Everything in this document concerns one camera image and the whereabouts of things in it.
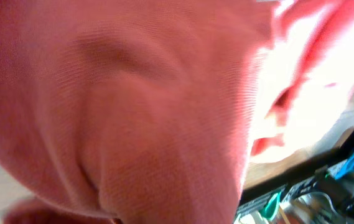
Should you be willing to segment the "red t-shirt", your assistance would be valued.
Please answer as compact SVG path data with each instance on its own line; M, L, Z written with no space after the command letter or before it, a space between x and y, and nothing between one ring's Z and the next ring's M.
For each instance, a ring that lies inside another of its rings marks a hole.
M353 92L354 0L0 1L3 221L231 223Z

